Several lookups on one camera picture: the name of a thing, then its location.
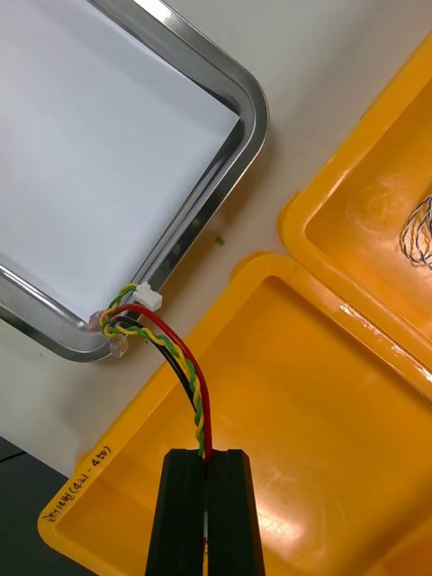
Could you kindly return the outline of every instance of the white sheet in tray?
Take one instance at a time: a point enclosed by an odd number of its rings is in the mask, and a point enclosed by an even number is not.
[[[0,0],[0,82],[0,263],[87,320],[239,118],[86,0]]]

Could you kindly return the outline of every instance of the wire tangle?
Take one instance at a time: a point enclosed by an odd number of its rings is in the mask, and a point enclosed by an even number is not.
[[[432,194],[411,214],[400,236],[403,254],[415,266],[432,270]]]
[[[109,339],[124,337],[140,336],[145,340],[151,340],[158,347],[165,347],[168,352],[176,358],[181,367],[183,368],[189,382],[189,387],[193,395],[193,406],[195,409],[194,424],[196,426],[195,437],[199,444],[198,455],[202,458],[205,457],[204,451],[204,415],[203,415],[203,398],[201,395],[201,383],[196,375],[194,364],[185,357],[183,350],[176,343],[172,342],[167,336],[158,334],[157,336],[150,330],[150,328],[140,325],[128,326],[124,328],[120,326],[116,318],[116,312],[119,308],[122,299],[127,294],[134,292],[137,288],[136,284],[127,284],[124,286],[119,295],[114,298],[108,308],[104,310],[99,317],[99,329]]]

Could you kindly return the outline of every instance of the tray rim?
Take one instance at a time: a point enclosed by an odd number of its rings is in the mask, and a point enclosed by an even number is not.
[[[203,89],[212,92],[240,118],[241,134],[239,131],[237,136],[231,133],[233,139],[241,136],[240,141],[236,142],[233,150],[225,148],[215,158],[131,279],[148,281],[153,289],[158,290],[264,146],[268,129],[267,101],[261,86],[247,70],[161,0],[86,1]],[[146,27],[148,36],[142,35]],[[201,68],[194,67],[193,72],[182,70],[172,59],[165,58],[155,45],[151,45],[150,37],[156,38],[158,34],[165,34],[165,40],[159,42],[167,42],[164,47],[166,54],[171,53],[174,57],[175,47],[182,46],[191,59],[195,59],[195,64],[197,58],[198,64],[202,62]],[[191,67],[188,62],[184,65],[185,68]],[[197,81],[201,72],[209,70],[214,75],[211,79],[216,84],[214,90],[210,90],[205,82]],[[102,335],[88,333],[85,321],[4,265],[0,265],[0,293],[3,295],[0,319],[58,356],[76,362],[91,362],[110,354]]]

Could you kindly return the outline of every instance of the yellow plastic box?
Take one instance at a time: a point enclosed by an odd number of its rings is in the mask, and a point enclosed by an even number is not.
[[[187,344],[215,446],[250,457],[267,576],[432,573],[432,403],[409,384],[431,393],[432,374],[288,257],[233,276]],[[44,540],[142,576],[163,457],[195,447],[193,420],[162,367],[42,511]]]
[[[279,220],[298,262],[429,368],[432,272],[400,236],[431,185],[432,34]]]

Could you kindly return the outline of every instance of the white connector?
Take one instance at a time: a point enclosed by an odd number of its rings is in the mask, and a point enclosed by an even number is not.
[[[156,312],[162,306],[161,294],[152,290],[148,282],[137,286],[133,298],[152,312]]]

